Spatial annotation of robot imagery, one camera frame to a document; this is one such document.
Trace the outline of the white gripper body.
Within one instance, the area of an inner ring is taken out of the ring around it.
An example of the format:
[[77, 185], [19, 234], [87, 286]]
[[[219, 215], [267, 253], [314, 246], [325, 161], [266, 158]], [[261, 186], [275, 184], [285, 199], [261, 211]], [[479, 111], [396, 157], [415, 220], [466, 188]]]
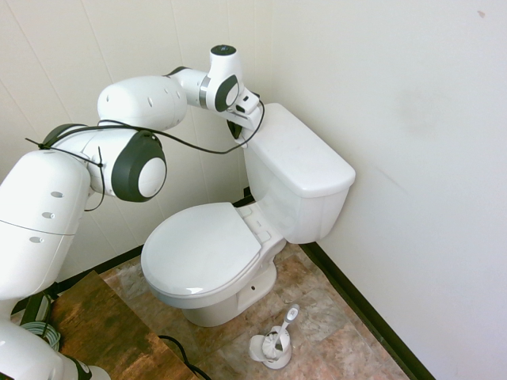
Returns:
[[245, 145], [255, 135], [262, 123], [264, 113], [264, 105], [259, 98], [236, 101], [231, 112], [232, 121], [242, 126], [240, 137], [235, 139], [237, 144]]

